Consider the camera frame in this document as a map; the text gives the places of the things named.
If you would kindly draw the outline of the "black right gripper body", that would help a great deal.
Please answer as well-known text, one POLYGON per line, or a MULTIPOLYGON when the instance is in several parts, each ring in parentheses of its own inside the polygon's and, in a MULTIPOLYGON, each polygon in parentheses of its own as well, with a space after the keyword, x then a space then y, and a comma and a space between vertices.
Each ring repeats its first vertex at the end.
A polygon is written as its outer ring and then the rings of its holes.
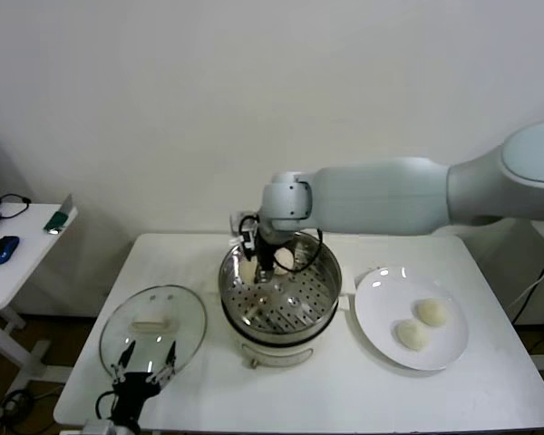
POLYGON ((255 248, 260 269, 264 271, 273 271, 275 267, 275 253, 277 251, 277 245, 269 244, 258 230, 256 234, 255 248))

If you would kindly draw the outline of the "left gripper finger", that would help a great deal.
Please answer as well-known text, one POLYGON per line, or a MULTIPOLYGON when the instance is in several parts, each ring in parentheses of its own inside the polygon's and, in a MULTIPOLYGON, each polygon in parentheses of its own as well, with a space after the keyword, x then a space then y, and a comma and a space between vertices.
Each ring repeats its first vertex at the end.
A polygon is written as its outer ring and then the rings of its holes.
POLYGON ((127 348, 121 353, 117 362, 111 364, 112 378, 115 381, 120 381, 124 377, 125 369, 132 357, 136 342, 129 341, 127 348))
POLYGON ((165 359, 165 363, 155 372, 148 376, 147 382, 169 382, 176 374, 176 347, 177 342, 173 341, 165 359))

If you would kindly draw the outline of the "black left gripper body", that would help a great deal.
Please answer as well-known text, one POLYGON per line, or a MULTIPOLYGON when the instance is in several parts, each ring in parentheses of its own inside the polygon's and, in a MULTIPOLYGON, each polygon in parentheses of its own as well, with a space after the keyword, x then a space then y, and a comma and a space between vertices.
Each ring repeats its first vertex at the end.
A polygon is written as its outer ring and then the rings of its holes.
POLYGON ((147 372, 127 372, 112 382, 117 401, 111 411, 111 421, 129 430, 139 430, 139 418, 149 398, 160 393, 154 375, 147 372))

